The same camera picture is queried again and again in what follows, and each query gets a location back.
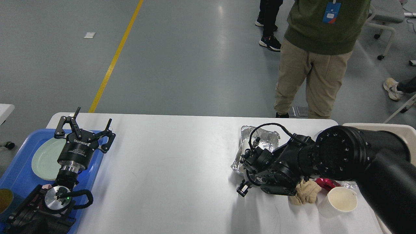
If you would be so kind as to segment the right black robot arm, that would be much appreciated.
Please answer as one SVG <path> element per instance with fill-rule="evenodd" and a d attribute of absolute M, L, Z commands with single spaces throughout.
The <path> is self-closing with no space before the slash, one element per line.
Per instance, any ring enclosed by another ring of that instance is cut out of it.
<path fill-rule="evenodd" d="M 295 195 L 301 178 L 355 181 L 395 234 L 415 233 L 415 129 L 397 124 L 351 124 L 324 129 L 316 140 L 282 130 L 289 141 L 274 151 L 249 140 L 241 155 L 244 197 L 255 186 L 267 194 Z"/>

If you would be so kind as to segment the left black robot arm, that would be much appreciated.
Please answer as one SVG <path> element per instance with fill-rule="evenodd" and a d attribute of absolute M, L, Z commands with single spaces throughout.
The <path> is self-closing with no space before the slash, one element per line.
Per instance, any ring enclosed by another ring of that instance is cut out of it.
<path fill-rule="evenodd" d="M 82 129 L 73 115 L 61 116 L 56 129 L 31 133 L 1 177 L 13 200 L 1 213 L 2 234 L 74 234 L 103 155 L 116 138 L 109 119 L 102 131 Z"/>

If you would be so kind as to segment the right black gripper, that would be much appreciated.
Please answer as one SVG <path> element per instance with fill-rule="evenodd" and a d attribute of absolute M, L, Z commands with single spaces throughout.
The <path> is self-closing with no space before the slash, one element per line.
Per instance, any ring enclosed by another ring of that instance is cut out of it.
<path fill-rule="evenodd" d="M 256 178 L 256 175 L 251 173 L 249 170 L 244 169 L 243 177 L 244 180 L 242 180 L 236 188 L 236 192 L 241 197 L 245 197 L 250 188 L 259 188 L 261 186 L 261 182 Z"/>

